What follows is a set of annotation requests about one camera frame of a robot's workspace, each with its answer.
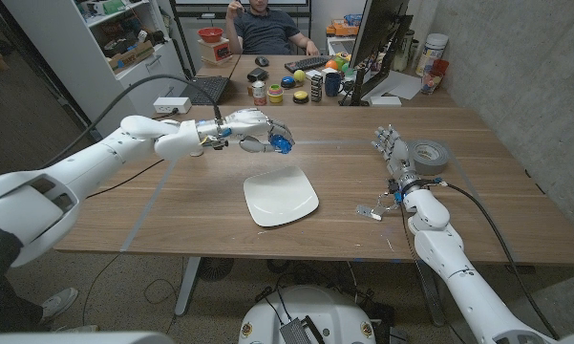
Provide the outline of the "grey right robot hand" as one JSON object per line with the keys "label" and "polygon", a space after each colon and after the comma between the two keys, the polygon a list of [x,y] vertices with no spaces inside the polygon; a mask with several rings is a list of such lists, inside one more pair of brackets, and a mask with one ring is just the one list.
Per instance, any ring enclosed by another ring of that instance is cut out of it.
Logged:
{"label": "grey right robot hand", "polygon": [[383,157],[390,175],[399,186],[399,190],[405,192],[410,184],[419,180],[415,170],[415,161],[410,157],[406,141],[391,125],[387,128],[378,127],[374,134],[376,141],[372,142],[372,146]]}

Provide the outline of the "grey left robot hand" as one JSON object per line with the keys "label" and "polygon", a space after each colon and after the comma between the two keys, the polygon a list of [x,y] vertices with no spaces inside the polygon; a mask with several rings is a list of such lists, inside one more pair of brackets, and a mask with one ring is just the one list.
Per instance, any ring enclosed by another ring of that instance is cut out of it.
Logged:
{"label": "grey left robot hand", "polygon": [[268,118],[257,108],[238,110],[223,119],[233,138],[249,153],[278,152],[288,154],[295,141],[287,126]]}

